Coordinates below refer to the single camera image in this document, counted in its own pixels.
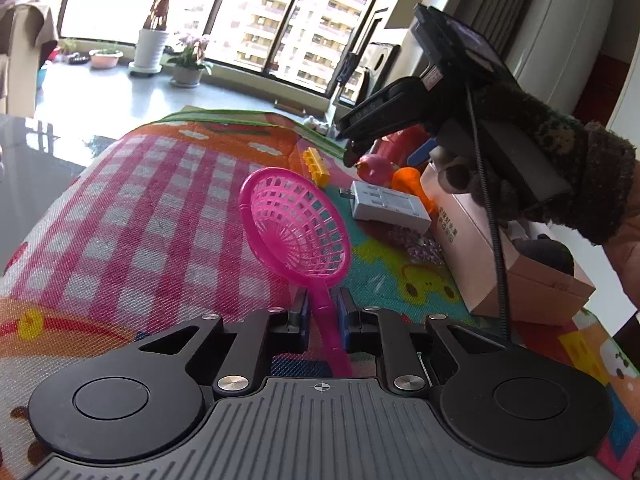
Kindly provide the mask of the gloved right hand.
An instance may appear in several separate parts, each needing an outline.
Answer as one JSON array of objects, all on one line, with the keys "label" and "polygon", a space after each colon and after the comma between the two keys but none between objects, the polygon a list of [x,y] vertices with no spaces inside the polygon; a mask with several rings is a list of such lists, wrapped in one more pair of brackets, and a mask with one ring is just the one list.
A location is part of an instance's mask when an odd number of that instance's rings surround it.
[{"label": "gloved right hand", "polygon": [[582,124],[513,84],[464,96],[437,143],[446,189],[507,222],[558,224],[603,245],[639,219],[639,163],[626,139]]}]

